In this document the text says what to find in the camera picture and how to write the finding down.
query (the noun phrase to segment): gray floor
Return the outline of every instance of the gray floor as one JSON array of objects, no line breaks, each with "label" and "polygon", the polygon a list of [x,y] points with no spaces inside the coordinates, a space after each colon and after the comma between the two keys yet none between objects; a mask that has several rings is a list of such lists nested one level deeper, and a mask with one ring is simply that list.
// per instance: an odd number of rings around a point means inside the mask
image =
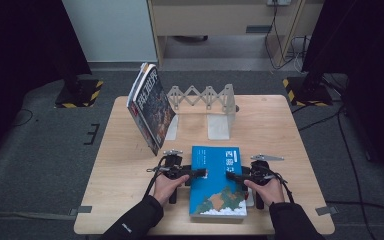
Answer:
[{"label": "gray floor", "polygon": [[[300,76],[295,68],[299,69],[301,61],[294,59],[282,69],[274,70],[263,46],[261,36],[210,37],[205,42],[171,38],[164,64],[160,66],[163,84],[165,88],[174,84],[181,88],[189,85],[221,88],[233,83],[235,94],[286,96],[282,80]],[[297,40],[296,52],[302,51],[300,46]],[[117,96],[128,93],[137,74],[132,66],[136,65],[92,66],[94,77],[102,79],[104,85],[91,108],[53,108],[62,81],[26,95],[24,110],[0,145],[0,212],[66,216],[70,209],[81,204],[112,104]],[[327,75],[327,78],[345,85],[344,75]],[[330,93],[332,98],[340,99],[334,91]],[[341,105],[335,102],[330,107],[303,109],[291,106],[291,111],[300,109],[293,114],[300,129],[334,115]],[[335,233],[326,238],[370,239],[361,207],[353,204],[359,201],[359,194],[352,165],[355,165],[363,201],[382,206],[384,166],[366,160],[365,150],[344,114],[340,114],[340,123],[352,160],[336,117],[300,131],[325,199],[350,202],[328,204],[337,207],[339,213],[332,216]],[[84,145],[91,139],[88,132],[94,131],[92,124],[100,124],[95,142]],[[376,239],[384,239],[384,209],[366,205],[365,212],[370,231]],[[74,233],[73,225],[74,220],[0,217],[0,239],[85,239]]]}]

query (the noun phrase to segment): black cable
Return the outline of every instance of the black cable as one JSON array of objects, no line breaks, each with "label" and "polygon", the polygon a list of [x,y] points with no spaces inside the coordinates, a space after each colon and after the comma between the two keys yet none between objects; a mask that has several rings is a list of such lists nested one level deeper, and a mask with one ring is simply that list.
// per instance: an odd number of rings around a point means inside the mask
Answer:
[{"label": "black cable", "polygon": [[297,55],[298,56],[302,56],[304,53],[306,53],[307,51],[302,51],[302,52],[299,52],[299,53],[297,53],[297,54],[295,54],[295,50],[292,50],[292,51],[288,51],[288,54],[286,55],[286,57],[290,57],[290,58],[297,58]]},{"label": "black cable", "polygon": [[146,191],[145,191],[145,195],[143,195],[143,199],[149,195],[149,192],[151,191],[151,188],[152,188],[152,186],[154,185],[155,180],[156,180],[157,177],[161,174],[160,171],[159,171],[159,169],[160,169],[160,167],[161,167],[161,163],[163,162],[164,159],[166,159],[166,156],[162,157],[162,158],[160,159],[160,161],[158,162],[157,167],[155,167],[155,169],[154,169],[154,171],[155,171],[154,176],[151,178],[151,181],[149,181],[148,188],[147,188]]},{"label": "black cable", "polygon": [[12,127],[20,127],[20,126],[23,126],[24,124],[27,124],[28,122],[30,122],[30,120],[32,120],[32,118],[33,118],[33,112],[32,112],[32,111],[30,111],[30,110],[28,110],[28,109],[25,109],[25,108],[20,109],[20,112],[21,112],[21,111],[26,111],[26,112],[30,113],[30,117],[29,117],[29,119],[27,119],[27,120],[26,120],[25,122],[23,122],[23,123],[12,125]]},{"label": "black cable", "polygon": [[274,16],[273,16],[273,19],[272,19],[272,22],[271,22],[271,25],[270,25],[270,30],[271,29],[274,29],[274,31],[275,31],[275,34],[276,34],[276,38],[277,38],[277,41],[278,41],[278,43],[279,43],[279,49],[280,49],[280,53],[281,53],[281,55],[282,55],[282,59],[283,59],[283,61],[285,62],[284,64],[282,64],[282,65],[280,65],[280,66],[275,66],[274,65],[274,63],[273,63],[273,61],[272,61],[272,57],[271,57],[271,55],[270,55],[270,51],[269,51],[269,48],[268,48],[268,46],[267,46],[267,38],[268,38],[268,34],[266,35],[266,37],[264,38],[264,45],[265,45],[265,47],[266,47],[266,52],[267,52],[267,55],[269,56],[269,59],[270,59],[270,64],[272,65],[272,67],[274,68],[274,69],[276,69],[276,70],[278,70],[278,69],[281,69],[281,68],[283,68],[286,64],[288,64],[289,62],[291,62],[293,59],[294,59],[294,57],[293,58],[291,58],[291,59],[289,59],[289,60],[286,60],[284,57],[283,57],[283,50],[282,50],[282,44],[280,43],[280,38],[279,38],[279,35],[278,35],[278,33],[277,33],[277,28],[276,28],[276,15],[277,15],[277,0],[274,0],[273,1],[273,4],[274,4]]},{"label": "black cable", "polygon": [[260,166],[261,169],[264,169],[266,172],[270,173],[271,175],[275,176],[280,183],[285,187],[286,194],[288,195],[289,202],[295,203],[294,198],[292,197],[292,192],[289,190],[288,186],[286,185],[288,182],[280,175],[279,173],[273,172],[270,168],[266,168],[263,166]]},{"label": "black cable", "polygon": [[308,106],[310,106],[310,105],[305,105],[305,106],[302,106],[302,107],[300,107],[298,109],[295,109],[294,111],[292,111],[292,114],[294,114],[294,113],[296,113],[296,112],[298,112],[298,111],[300,111],[300,110],[302,110],[302,109],[304,109],[304,108],[306,108]]},{"label": "black cable", "polygon": [[[293,54],[292,57],[296,57],[296,55],[295,55],[295,47],[294,47],[293,43],[294,43],[295,39],[299,39],[299,38],[310,40],[310,39],[307,38],[307,36],[304,36],[304,37],[297,36],[297,37],[292,38],[292,40],[291,40],[292,52],[291,51],[287,52],[287,53],[292,53]],[[303,48],[303,50],[301,52],[299,52],[298,54],[305,54],[305,53],[307,53],[307,50],[305,50],[305,48]]]},{"label": "black cable", "polygon": [[[341,112],[342,109],[345,107],[345,105],[342,105],[340,110],[338,111]],[[372,230],[370,229],[369,227],[369,222],[367,220],[367,216],[366,216],[366,211],[364,209],[364,204],[363,204],[363,196],[362,196],[362,193],[361,193],[361,187],[360,187],[360,181],[358,179],[358,174],[357,174],[357,170],[355,168],[355,163],[354,163],[354,160],[351,156],[351,151],[349,149],[349,146],[348,146],[348,142],[347,142],[347,139],[345,138],[345,134],[344,134],[344,130],[342,129],[342,124],[341,124],[341,118],[340,118],[340,114],[337,114],[337,119],[338,119],[338,125],[339,125],[339,130],[341,132],[341,136],[342,136],[342,140],[344,141],[344,144],[345,144],[345,147],[347,149],[347,153],[348,153],[348,157],[350,159],[350,162],[351,162],[351,166],[352,166],[352,169],[353,169],[353,172],[354,172],[354,177],[355,177],[355,181],[356,181],[356,184],[357,184],[357,191],[358,191],[358,199],[359,199],[359,204],[361,206],[361,211],[363,213],[363,219],[364,219],[364,223],[366,224],[366,229],[367,231],[369,232],[370,234],[370,237],[373,239],[373,240],[376,240],[375,236],[373,235],[373,232]]]},{"label": "black cable", "polygon": [[317,125],[317,124],[319,124],[319,123],[324,123],[324,122],[326,122],[326,121],[328,121],[328,120],[334,118],[335,116],[338,116],[338,115],[341,113],[341,111],[342,111],[342,109],[343,109],[344,106],[345,106],[345,105],[342,105],[342,106],[339,108],[338,112],[336,112],[336,113],[333,114],[332,116],[327,117],[327,118],[324,118],[324,119],[319,120],[319,121],[317,121],[317,122],[311,123],[311,124],[309,124],[309,125],[307,125],[307,126],[305,126],[305,127],[299,128],[298,131],[303,131],[303,130],[308,129],[308,128],[314,126],[314,125]]},{"label": "black cable", "polygon": [[380,208],[382,210],[384,210],[384,206],[383,205],[380,205],[380,204],[375,204],[375,203],[367,203],[367,202],[353,202],[353,201],[331,201],[331,200],[326,200],[326,203],[330,203],[330,204],[345,204],[345,205],[360,205],[360,204],[363,204],[363,205],[367,205],[367,206],[370,206],[370,207],[375,207],[375,208]]}]

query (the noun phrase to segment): hand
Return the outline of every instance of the hand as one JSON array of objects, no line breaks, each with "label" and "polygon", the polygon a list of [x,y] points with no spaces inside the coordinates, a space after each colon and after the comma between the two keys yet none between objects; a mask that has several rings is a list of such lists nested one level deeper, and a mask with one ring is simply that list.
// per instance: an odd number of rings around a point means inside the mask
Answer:
[{"label": "hand", "polygon": [[263,202],[270,206],[272,203],[285,202],[282,185],[276,178],[271,179],[266,185],[260,186],[252,181],[245,180],[244,184],[260,194]]},{"label": "hand", "polygon": [[178,179],[171,180],[164,176],[164,174],[160,174],[155,180],[154,198],[164,207],[174,190],[188,179],[189,175],[183,175]]}]

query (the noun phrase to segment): expandable book holder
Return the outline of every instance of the expandable book holder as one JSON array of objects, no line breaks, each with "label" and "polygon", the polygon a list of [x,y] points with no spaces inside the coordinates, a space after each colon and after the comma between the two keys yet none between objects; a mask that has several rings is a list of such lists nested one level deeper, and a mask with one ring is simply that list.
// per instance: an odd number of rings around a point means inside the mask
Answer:
[{"label": "expandable book holder", "polygon": [[[207,86],[200,93],[194,86],[190,86],[186,92],[180,91],[178,86],[173,86],[167,94],[174,110],[179,110],[180,103],[186,101],[191,106],[203,101],[206,110],[212,110],[213,104],[221,104],[220,113],[207,113],[208,139],[229,140],[233,121],[236,116],[235,96],[233,85],[227,84],[220,93],[216,93],[211,86]],[[175,140],[178,126],[178,115],[173,118],[167,131],[166,140]]]}]

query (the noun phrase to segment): book cover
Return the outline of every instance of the book cover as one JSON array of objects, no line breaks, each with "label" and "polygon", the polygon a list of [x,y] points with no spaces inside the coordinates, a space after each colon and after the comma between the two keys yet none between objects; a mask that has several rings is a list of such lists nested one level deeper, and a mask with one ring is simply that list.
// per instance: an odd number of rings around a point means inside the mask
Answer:
[{"label": "book cover", "polygon": [[159,150],[158,145],[155,142],[154,138],[151,136],[151,133],[150,133],[148,127],[146,126],[145,122],[142,120],[141,115],[139,115],[139,111],[138,111],[136,104],[133,102],[133,96],[136,93],[138,86],[139,86],[143,76],[145,75],[148,66],[149,65],[147,63],[142,64],[141,69],[139,71],[139,74],[136,77],[136,80],[133,83],[133,86],[132,86],[130,93],[127,97],[126,106],[127,106],[127,109],[129,110],[130,114],[132,115],[133,119],[135,120],[135,123],[136,123],[139,131],[141,132],[143,138],[145,139],[148,147],[151,148],[151,151],[154,153],[155,156],[157,156],[158,150]]},{"label": "book cover", "polygon": [[207,176],[193,179],[191,217],[245,218],[245,195],[240,185],[226,178],[226,171],[242,174],[238,147],[192,146],[192,169],[206,168]]},{"label": "book cover", "polygon": [[176,113],[164,92],[157,67],[154,64],[148,64],[146,67],[132,101],[150,135],[158,148],[161,149],[167,130]]}]

